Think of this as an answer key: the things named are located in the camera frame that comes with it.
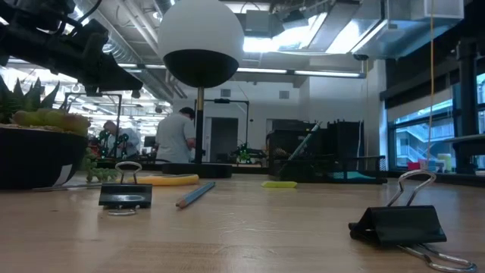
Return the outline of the green plant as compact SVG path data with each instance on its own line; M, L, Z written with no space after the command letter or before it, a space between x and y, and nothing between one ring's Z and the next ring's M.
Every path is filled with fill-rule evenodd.
M249 148L248 143L238 145L236 150L231 152L230 155L236 159L238 165L261 165L262 160L267 158L263 150Z

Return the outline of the person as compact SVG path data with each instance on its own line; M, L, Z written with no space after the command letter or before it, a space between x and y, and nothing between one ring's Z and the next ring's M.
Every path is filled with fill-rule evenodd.
M190 163L196 147L195 112L181 108L160 121L155 136L156 159L161 162Z
M113 121L106 121L104 129L109 132L108 155L121 159L136 158L139 154L139 137L131 128L118 127Z

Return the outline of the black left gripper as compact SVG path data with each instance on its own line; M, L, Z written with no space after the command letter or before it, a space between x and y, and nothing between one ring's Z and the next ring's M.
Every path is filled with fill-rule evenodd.
M0 26L0 55L13 56L78 79L86 91L140 90L142 81L105 54L108 30L97 20L73 36L47 34L20 26Z

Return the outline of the potted succulent plant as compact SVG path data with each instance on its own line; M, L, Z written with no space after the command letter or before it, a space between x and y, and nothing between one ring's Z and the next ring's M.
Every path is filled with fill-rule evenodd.
M19 83L9 90L0 77L0 190L61 186L81 168L89 182L115 180L89 151L89 119L52 107L58 86L45 98L43 89L36 81L27 93Z

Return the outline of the black mesh desk organizer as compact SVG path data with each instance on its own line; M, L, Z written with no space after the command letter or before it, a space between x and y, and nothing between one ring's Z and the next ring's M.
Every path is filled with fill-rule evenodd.
M303 130L273 130L266 138L268 148L268 175L273 180L298 183L330 184L385 184L385 157L364 155L356 158L337 158L330 153L327 125L319 128L302 153L289 161L288 158L304 140L315 124ZM357 171L374 180L337 180L328 177L331 172Z

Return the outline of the black binder clip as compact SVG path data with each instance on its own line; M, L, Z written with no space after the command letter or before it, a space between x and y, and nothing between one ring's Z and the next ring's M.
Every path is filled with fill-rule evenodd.
M120 174L120 181L101 186L99 205L108 209L110 216L131 216L138 209L152 206L151 184L141 184L137 173L142 166L137 162L119 162L114 169Z
M424 175L427 179L416 186L403 206L394 202L404 193L404 181ZM437 176L427 170L413 170L398 179L394 196L381 207L368 207L357 222L348 223L349 236L353 240L371 243L375 246L401 249L422 260L427 267L443 273L476 273L477 265L466 259L441 253L428 246L429 243L444 243L447 237L440 224L434 206L414 206L413 200Z

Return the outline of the white globe table lamp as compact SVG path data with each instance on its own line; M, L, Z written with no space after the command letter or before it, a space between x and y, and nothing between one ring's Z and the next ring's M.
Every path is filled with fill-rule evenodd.
M158 30L158 53L167 71L198 90L196 153L193 163L165 162L165 174L230 178L232 166L202 162L204 91L220 86L238 70L244 32L236 15L219 0L181 0L164 15Z

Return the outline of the yellow-handled scissors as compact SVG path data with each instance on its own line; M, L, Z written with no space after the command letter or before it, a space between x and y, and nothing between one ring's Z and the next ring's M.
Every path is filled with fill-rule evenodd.
M155 187L172 187L172 186L189 186L199 183L199 176L197 174L163 174L139 177L138 182L141 184L151 184ZM48 192L56 190L70 190L76 188L98 188L104 185L120 185L120 183L94 183L94 184L77 184L77 185L63 185L54 187L35 188L36 192Z

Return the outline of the black tall cabinet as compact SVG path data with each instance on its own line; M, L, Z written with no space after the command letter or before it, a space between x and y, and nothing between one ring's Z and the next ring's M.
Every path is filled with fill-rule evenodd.
M337 158L356 158L365 155L363 121L328 122L327 129L331 154Z

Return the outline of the blue pencil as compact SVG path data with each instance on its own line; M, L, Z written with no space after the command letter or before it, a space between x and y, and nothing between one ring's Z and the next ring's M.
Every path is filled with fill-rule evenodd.
M200 186L196 190L190 193L187 193L182 199L176 202L175 206L179 209L184 209L214 187L215 187L215 182L208 182Z

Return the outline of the black tubular stand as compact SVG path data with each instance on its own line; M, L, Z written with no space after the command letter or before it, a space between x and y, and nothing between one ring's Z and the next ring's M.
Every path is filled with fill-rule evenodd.
M250 102L249 100L231 100L231 99L204 99L204 118L205 118L205 125L204 125L204 144L211 143L211 117L208 116L209 107L207 106L208 103L212 103L215 105L235 105L238 109L245 115L244 119L244 139L238 138L238 143L242 143L248 145L248 136L249 136L249 108Z

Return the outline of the blue sticky note pad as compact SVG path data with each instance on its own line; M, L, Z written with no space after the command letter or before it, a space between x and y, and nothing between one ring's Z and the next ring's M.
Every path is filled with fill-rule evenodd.
M328 177L337 180L374 180L374 177L366 176L357 171L331 172Z

